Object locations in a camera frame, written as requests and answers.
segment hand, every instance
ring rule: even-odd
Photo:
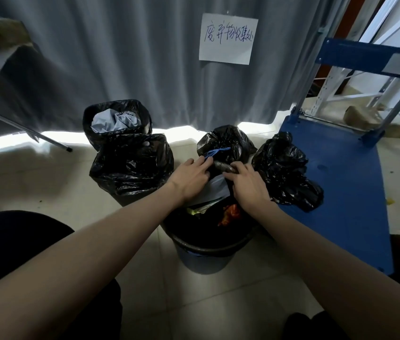
[[[177,197],[177,206],[183,205],[194,198],[204,188],[209,179],[209,172],[206,170],[213,164],[213,158],[204,159],[200,156],[197,161],[188,159],[181,164],[169,177],[167,185],[174,186]]]
[[[251,164],[243,164],[240,161],[235,161],[231,164],[235,167],[239,174],[222,173],[228,180],[233,181],[233,194],[239,205],[248,214],[257,206],[265,201],[270,201],[266,184],[260,177],[259,172],[254,171]]]

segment person's right hand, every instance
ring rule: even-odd
[[[255,172],[251,164],[244,165],[241,161],[235,161],[231,165],[238,170],[239,174],[222,174],[233,181],[234,197],[244,211],[251,214],[256,206],[271,200],[260,173]]]

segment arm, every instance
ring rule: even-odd
[[[156,192],[67,236],[2,278],[0,339],[40,338],[66,318],[73,320],[159,223],[202,190],[212,163],[202,156],[189,159]]]
[[[263,225],[323,308],[354,339],[400,339],[400,285],[284,213],[252,165],[235,162],[239,204]]]

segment tied garbage bag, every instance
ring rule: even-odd
[[[108,109],[118,112],[116,115],[118,118],[121,114],[126,114],[127,112],[128,114],[133,114],[136,117],[135,124],[137,125],[114,131],[102,133],[95,132],[91,128],[95,115]],[[110,137],[116,137],[117,135],[124,134],[151,134],[153,130],[150,112],[148,112],[148,110],[139,100],[133,99],[102,102],[101,104],[95,104],[87,107],[84,111],[82,125],[84,127],[85,135],[96,151],[99,151],[99,149],[101,149],[101,145],[103,145]]]
[[[214,160],[231,164],[233,161],[247,163],[251,154],[257,151],[254,143],[237,126],[223,125],[208,132],[197,143],[197,154],[205,156],[209,151],[214,153]]]
[[[120,135],[101,146],[90,177],[112,195],[135,196],[160,188],[173,173],[173,165],[164,135]]]
[[[309,212],[323,203],[323,189],[304,176],[308,159],[292,141],[289,132],[274,135],[258,149],[252,166],[265,181],[273,200]]]

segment gray curtain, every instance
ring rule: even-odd
[[[0,73],[0,114],[36,130],[82,131],[84,109],[138,99],[153,127],[209,131],[286,110],[330,0],[0,0],[36,50]],[[248,66],[198,60],[203,13],[259,20]],[[0,123],[0,135],[16,129]]]

